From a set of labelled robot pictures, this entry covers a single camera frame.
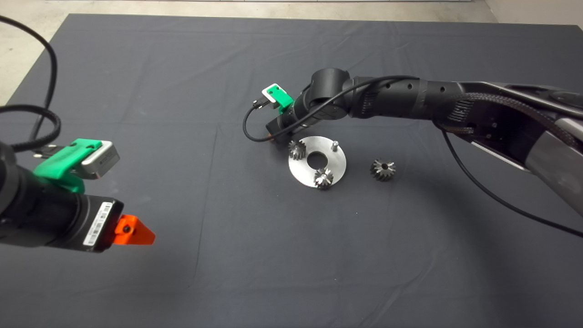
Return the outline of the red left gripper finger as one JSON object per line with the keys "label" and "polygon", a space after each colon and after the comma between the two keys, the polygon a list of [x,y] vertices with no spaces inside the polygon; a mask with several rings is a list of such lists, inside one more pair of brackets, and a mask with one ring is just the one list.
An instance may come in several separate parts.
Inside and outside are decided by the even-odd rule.
{"label": "red left gripper finger", "polygon": [[152,245],[155,234],[137,216],[122,215],[115,227],[115,245]]}

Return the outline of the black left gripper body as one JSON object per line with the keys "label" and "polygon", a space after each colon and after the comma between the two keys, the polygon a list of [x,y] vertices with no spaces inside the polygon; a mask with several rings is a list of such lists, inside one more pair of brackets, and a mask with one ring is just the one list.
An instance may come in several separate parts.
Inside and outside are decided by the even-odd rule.
{"label": "black left gripper body", "polygon": [[73,229],[73,249],[102,253],[113,244],[124,203],[112,197],[82,195],[79,224]]}

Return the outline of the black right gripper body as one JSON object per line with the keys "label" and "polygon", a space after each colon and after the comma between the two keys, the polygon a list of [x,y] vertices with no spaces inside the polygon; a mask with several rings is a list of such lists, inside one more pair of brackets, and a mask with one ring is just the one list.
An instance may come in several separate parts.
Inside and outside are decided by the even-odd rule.
{"label": "black right gripper body", "polygon": [[[308,110],[304,109],[296,110],[293,108],[288,108],[283,114],[280,114],[273,120],[269,121],[265,125],[265,128],[268,131],[268,135],[271,136],[278,132],[281,132],[283,129],[289,127],[289,125],[293,125],[296,121],[304,118],[308,114],[309,114]],[[271,140],[271,143],[288,143],[295,134],[300,133],[300,131],[307,128],[308,126],[309,125],[307,125],[307,123],[302,123],[302,125],[299,125],[292,131],[282,136],[275,137],[274,139]]]}

